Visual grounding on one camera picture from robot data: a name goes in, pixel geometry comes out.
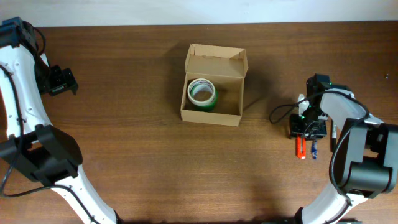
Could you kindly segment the green tape roll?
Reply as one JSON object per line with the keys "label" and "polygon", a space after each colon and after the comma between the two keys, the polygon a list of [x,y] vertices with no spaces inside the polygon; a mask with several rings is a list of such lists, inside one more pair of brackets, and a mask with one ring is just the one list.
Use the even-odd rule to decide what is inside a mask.
{"label": "green tape roll", "polygon": [[203,111],[211,111],[218,100],[217,91],[209,85],[195,85],[188,95],[190,101]]}

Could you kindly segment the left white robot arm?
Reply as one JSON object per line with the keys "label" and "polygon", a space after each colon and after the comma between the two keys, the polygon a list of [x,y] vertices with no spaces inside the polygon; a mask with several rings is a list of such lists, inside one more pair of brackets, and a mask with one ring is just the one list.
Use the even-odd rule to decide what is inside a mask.
{"label": "left white robot arm", "polygon": [[41,187],[12,194],[13,198],[50,189],[83,223],[122,223],[88,180],[78,143],[47,116],[41,96],[76,93],[78,84],[70,68],[49,64],[45,46],[36,38],[40,33],[20,17],[1,22],[1,95],[7,116],[1,159],[9,164],[1,188],[17,170]]}

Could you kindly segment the white masking tape roll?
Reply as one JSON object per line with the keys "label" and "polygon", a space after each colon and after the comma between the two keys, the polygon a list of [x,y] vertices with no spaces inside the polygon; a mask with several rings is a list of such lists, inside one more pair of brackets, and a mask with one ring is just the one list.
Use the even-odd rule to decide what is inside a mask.
{"label": "white masking tape roll", "polygon": [[207,107],[216,100],[216,89],[209,80],[197,78],[188,85],[187,95],[195,106]]}

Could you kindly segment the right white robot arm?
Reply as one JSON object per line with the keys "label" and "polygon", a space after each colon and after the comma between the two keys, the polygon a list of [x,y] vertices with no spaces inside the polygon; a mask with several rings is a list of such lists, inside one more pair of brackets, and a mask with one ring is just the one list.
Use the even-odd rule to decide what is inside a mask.
{"label": "right white robot arm", "polygon": [[309,205],[300,208],[295,223],[338,223],[355,206],[391,192],[397,183],[397,126],[374,117],[346,85],[315,74],[306,81],[290,115],[290,135],[296,155],[305,156],[304,142],[326,136],[326,121],[340,136],[331,140],[329,182]]}

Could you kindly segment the brown cardboard box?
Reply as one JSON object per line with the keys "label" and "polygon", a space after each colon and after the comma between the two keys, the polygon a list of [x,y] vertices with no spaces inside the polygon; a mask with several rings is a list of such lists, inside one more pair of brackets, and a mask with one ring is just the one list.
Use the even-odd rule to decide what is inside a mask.
{"label": "brown cardboard box", "polygon": [[247,71],[243,48],[191,44],[185,59],[181,120],[238,126]]}

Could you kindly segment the orange utility knife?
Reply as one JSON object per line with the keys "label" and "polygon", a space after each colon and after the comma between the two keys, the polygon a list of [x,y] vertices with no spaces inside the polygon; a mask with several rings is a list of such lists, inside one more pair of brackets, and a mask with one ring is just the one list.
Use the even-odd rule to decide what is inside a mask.
{"label": "orange utility knife", "polygon": [[301,135],[298,135],[296,138],[296,156],[299,159],[306,158],[306,140]]}

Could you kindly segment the blue ballpoint pen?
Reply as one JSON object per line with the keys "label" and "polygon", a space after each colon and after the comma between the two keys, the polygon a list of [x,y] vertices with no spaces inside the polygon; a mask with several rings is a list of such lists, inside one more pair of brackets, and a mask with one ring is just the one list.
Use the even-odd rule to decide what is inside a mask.
{"label": "blue ballpoint pen", "polygon": [[312,154],[312,159],[316,160],[318,157],[318,147],[317,147],[317,140],[314,139],[312,141],[312,146],[311,146],[311,154]]}

